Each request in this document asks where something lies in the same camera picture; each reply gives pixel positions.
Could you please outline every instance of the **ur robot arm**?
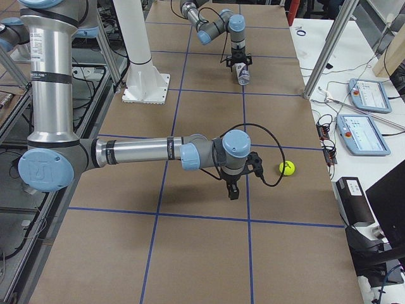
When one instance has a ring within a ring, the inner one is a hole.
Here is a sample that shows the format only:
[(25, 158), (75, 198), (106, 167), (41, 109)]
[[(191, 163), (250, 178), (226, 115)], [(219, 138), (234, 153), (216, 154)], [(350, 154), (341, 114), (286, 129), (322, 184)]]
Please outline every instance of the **ur robot arm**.
[(246, 54), (245, 19), (229, 9), (218, 13), (218, 19), (208, 22), (201, 14), (200, 8), (208, 0), (180, 0), (180, 11), (197, 30), (197, 36), (203, 45), (210, 43), (224, 32), (230, 33), (231, 55), (226, 57), (227, 67), (235, 66), (238, 83), (242, 86), (249, 83), (250, 74), (247, 67), (252, 64), (252, 57)]
[(53, 192), (93, 168), (181, 160), (185, 170), (216, 167), (219, 179), (227, 183), (229, 198), (237, 199), (241, 175), (254, 172), (263, 177), (261, 160), (250, 152), (251, 140), (241, 130), (229, 130), (212, 141), (194, 135), (106, 142), (79, 139), (73, 132), (72, 35), (92, 18), (89, 7), (95, 1), (19, 0), (22, 20), (30, 30), (34, 104), (34, 132), (18, 164), (23, 181), (34, 189)]

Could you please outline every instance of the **ur logo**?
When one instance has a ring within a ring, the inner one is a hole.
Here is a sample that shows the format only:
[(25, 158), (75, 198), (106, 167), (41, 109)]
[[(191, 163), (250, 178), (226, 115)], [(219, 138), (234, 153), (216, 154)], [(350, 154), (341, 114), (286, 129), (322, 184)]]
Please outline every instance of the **ur logo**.
[(29, 163), (30, 178), (36, 182), (51, 182), (52, 167), (47, 161), (31, 160)]

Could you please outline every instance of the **light blue joint cap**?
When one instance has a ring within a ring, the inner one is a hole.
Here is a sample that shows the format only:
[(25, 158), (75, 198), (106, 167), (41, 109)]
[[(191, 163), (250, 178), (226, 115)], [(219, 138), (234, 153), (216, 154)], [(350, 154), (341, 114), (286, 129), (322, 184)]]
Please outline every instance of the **light blue joint cap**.
[(198, 150), (191, 142), (180, 146), (180, 156), (184, 170), (191, 171), (200, 168), (200, 156)]
[(4, 18), (3, 20), (0, 21), (4, 25), (23, 25), (24, 23), (21, 21), (21, 19), (17, 17), (9, 17), (9, 18)]
[(233, 157), (244, 158), (251, 150), (251, 138), (241, 130), (231, 130), (222, 139), (225, 151)]
[(229, 28), (234, 32), (241, 32), (245, 29), (245, 18), (242, 15), (234, 15), (229, 18)]
[(18, 0), (19, 3), (28, 8), (52, 8), (64, 0)]
[(203, 30), (200, 30), (197, 33), (197, 36), (198, 36), (198, 39), (200, 39), (203, 46), (205, 46), (206, 44), (209, 44), (211, 42), (211, 37)]
[(80, 28), (73, 38), (96, 38), (99, 34), (99, 27)]
[(51, 149), (28, 150), (20, 158), (18, 172), (22, 180), (42, 192), (60, 190), (72, 183), (75, 176), (70, 162)]
[(220, 11), (220, 16), (224, 13), (226, 13), (227, 11), (232, 12), (230, 9), (224, 8), (223, 10)]
[(13, 45), (8, 41), (0, 38), (0, 47), (2, 47), (7, 53), (13, 49)]

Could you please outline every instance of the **white pillar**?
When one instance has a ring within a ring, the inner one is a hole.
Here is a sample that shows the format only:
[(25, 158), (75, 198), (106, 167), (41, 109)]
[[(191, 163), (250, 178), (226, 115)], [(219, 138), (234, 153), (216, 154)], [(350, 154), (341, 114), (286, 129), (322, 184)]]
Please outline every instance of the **white pillar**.
[(114, 7), (131, 61), (122, 100), (164, 104), (170, 75), (160, 74), (153, 65), (140, 0), (114, 0)]

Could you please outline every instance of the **black monitor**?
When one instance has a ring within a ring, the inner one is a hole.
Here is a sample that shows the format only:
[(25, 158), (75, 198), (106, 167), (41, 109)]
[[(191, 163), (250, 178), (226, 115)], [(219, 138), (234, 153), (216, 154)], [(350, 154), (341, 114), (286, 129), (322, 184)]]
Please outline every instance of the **black monitor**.
[(392, 247), (386, 258), (397, 258), (405, 266), (405, 161), (372, 185), (366, 195)]

